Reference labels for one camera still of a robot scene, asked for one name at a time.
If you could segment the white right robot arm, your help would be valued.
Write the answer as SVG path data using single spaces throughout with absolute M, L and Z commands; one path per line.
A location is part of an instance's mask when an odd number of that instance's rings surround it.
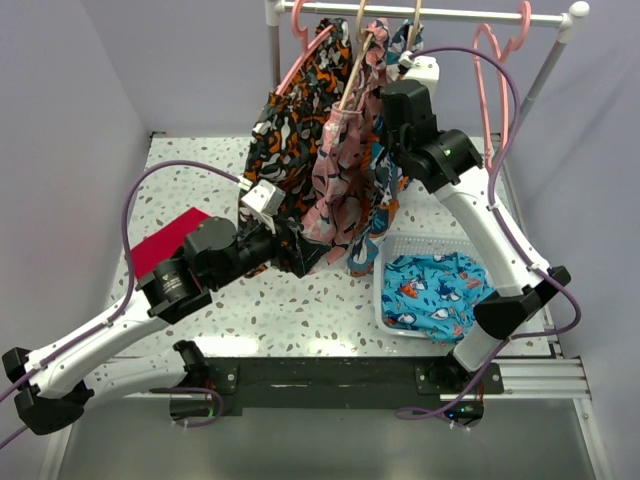
M 385 146 L 402 173 L 422 183 L 457 220 L 493 281 L 476 322 L 447 359 L 445 379 L 459 393 L 481 380 L 498 348 L 571 280 L 532 247 L 495 193 L 495 180 L 460 130 L 439 130 L 429 89 L 400 80 L 381 91 Z

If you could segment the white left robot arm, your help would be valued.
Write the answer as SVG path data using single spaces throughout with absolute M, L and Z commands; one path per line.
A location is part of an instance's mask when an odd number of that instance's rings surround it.
M 212 293 L 262 264 L 302 278 L 329 249 L 286 219 L 243 231 L 226 218 L 205 219 L 110 310 L 44 347 L 3 354 L 18 417 L 36 435 L 65 428 L 91 400 L 117 389 L 115 380 L 92 374 L 116 354 L 203 309 Z

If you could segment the blue orange patterned shorts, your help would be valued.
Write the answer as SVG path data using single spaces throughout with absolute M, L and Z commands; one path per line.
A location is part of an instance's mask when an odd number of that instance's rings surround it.
M 406 188 L 407 180 L 393 162 L 390 154 L 382 145 L 384 119 L 381 113 L 381 88 L 400 79 L 398 61 L 406 50 L 407 32 L 412 19 L 406 19 L 386 41 L 384 57 L 385 70 L 379 86 L 373 90 L 373 115 L 371 145 L 367 152 L 371 155 L 366 169 L 367 187 L 365 198 L 369 202 L 367 220 L 360 229 L 350 247 L 346 266 L 353 277 L 362 277 L 373 270 L 374 260 L 379 252 L 387 231 L 399 208 L 398 192 Z M 423 47 L 423 25 L 419 23 L 415 45 L 410 52 Z

